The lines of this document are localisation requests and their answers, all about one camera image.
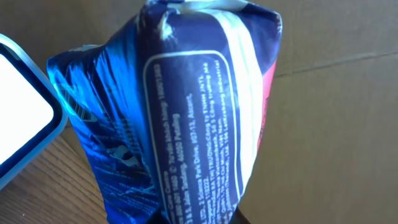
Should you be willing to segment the red purple pad pack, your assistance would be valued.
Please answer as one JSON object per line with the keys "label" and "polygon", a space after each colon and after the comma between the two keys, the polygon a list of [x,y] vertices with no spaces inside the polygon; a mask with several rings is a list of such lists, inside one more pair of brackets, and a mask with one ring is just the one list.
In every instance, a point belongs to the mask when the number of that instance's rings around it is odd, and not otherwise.
{"label": "red purple pad pack", "polygon": [[109,223],[229,223],[251,178],[282,39],[248,1],[147,1],[103,45],[47,60]]}

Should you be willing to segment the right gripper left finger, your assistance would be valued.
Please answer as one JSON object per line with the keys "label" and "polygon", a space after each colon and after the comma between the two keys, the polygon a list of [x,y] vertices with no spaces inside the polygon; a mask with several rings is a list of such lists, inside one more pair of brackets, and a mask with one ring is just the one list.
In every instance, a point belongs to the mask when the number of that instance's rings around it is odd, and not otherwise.
{"label": "right gripper left finger", "polygon": [[169,224],[169,221],[162,214],[162,212],[155,212],[151,215],[151,217],[146,221],[146,224]]}

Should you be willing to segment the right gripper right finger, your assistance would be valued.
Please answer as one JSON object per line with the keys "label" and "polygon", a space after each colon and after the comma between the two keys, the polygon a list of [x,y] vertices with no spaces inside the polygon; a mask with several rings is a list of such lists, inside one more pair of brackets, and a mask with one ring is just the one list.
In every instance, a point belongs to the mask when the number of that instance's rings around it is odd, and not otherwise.
{"label": "right gripper right finger", "polygon": [[243,215],[242,211],[237,208],[231,219],[231,224],[251,224],[251,222]]}

